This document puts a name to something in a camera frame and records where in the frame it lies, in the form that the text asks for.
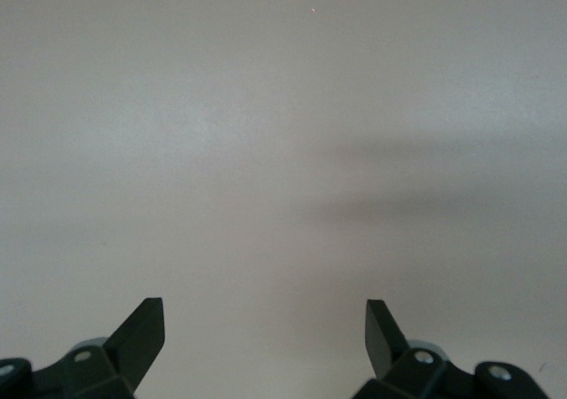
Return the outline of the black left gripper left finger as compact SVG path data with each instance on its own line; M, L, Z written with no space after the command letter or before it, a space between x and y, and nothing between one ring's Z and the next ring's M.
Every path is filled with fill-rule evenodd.
M1 361L3 398L134 398L165 344L163 300L146 298L110 337L85 340L34 370L22 357Z

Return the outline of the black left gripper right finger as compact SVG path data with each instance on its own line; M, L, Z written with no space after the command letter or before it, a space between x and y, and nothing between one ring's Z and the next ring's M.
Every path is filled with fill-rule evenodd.
M426 342L410 342L384 301L368 300L365 347L375 377L355 398L547 398L523 369L485 361L467 373Z

